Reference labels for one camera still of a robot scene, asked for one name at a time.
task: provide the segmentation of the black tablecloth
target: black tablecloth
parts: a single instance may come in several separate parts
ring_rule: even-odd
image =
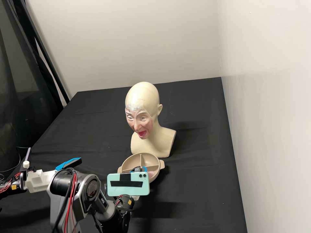
[[[220,78],[158,84],[162,126],[176,139],[166,168],[135,203],[129,232],[247,232]],[[31,164],[48,171],[73,157],[104,184],[131,155],[124,114],[129,88],[78,92],[32,148]],[[0,232],[50,232],[46,192],[0,201]],[[97,232],[92,217],[83,232]]]

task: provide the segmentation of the white knob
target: white knob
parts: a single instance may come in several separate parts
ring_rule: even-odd
[[[24,161],[24,162],[23,162],[23,168],[28,169],[28,168],[29,168],[29,166],[30,166],[29,161]]]

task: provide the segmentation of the smartphone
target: smartphone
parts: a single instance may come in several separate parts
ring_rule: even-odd
[[[146,196],[150,192],[147,172],[113,173],[107,176],[108,196]]]

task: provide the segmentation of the red lips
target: red lips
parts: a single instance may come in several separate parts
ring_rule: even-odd
[[[141,132],[137,132],[138,133],[138,135],[140,136],[140,137],[143,137],[145,134],[146,134],[146,130],[145,131],[141,131]]]

